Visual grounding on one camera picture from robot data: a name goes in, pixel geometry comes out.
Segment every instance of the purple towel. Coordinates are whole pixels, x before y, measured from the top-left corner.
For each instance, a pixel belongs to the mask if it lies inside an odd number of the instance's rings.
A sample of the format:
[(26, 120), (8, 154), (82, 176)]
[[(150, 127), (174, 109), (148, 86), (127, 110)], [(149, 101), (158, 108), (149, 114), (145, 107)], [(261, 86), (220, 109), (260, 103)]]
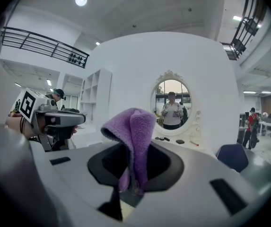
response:
[(130, 151), (128, 167), (119, 180), (121, 192), (130, 186), (142, 195), (147, 177), (147, 156), (156, 116), (139, 108), (127, 109), (102, 126), (102, 134), (123, 143)]

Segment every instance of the light fixture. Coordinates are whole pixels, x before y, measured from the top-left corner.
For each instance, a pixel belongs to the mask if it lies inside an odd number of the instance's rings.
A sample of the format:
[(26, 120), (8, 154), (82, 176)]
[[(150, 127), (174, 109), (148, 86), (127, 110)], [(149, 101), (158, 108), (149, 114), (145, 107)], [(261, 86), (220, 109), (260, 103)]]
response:
[(246, 94), (256, 94), (256, 92), (251, 92), (251, 91), (245, 91), (244, 93), (246, 93)]
[(79, 6), (84, 6), (87, 3), (87, 0), (75, 0), (75, 3)]
[(233, 19), (234, 19), (234, 20), (238, 20), (238, 21), (241, 21), (241, 20), (242, 20), (242, 18), (239, 17), (239, 16), (234, 16)]

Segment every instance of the white table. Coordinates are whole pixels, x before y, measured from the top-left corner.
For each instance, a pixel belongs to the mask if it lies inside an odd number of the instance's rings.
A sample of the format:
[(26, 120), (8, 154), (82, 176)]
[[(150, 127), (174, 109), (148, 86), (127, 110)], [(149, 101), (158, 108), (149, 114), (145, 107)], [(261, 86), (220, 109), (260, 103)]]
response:
[(265, 126), (266, 134), (267, 134), (267, 127), (266, 127), (266, 126), (271, 126), (271, 123), (267, 123), (267, 122), (260, 121), (259, 124), (260, 124), (259, 135), (262, 134), (262, 126), (263, 126), (263, 125)]

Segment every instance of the person in red shirt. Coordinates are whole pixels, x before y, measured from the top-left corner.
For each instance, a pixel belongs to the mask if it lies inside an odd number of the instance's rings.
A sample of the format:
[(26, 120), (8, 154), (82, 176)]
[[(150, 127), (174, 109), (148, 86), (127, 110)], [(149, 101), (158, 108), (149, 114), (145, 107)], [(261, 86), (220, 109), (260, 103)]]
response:
[(258, 115), (255, 113), (255, 108), (251, 108), (250, 110), (251, 115), (248, 118), (248, 129), (245, 132), (245, 137), (243, 141), (243, 146), (246, 147), (247, 142), (249, 141), (251, 137), (251, 127), (253, 126), (254, 119), (259, 119)]

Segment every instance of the ceiling light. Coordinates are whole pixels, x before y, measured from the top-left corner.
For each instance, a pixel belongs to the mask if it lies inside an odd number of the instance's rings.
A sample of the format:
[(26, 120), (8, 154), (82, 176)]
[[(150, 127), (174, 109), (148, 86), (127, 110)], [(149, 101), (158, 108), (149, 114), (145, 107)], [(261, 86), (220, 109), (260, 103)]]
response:
[(233, 19), (234, 19), (234, 20), (238, 20), (238, 21), (241, 21), (241, 20), (242, 20), (242, 18), (239, 17), (239, 16), (234, 16)]
[(75, 0), (75, 3), (79, 6), (84, 6), (87, 3), (87, 0)]

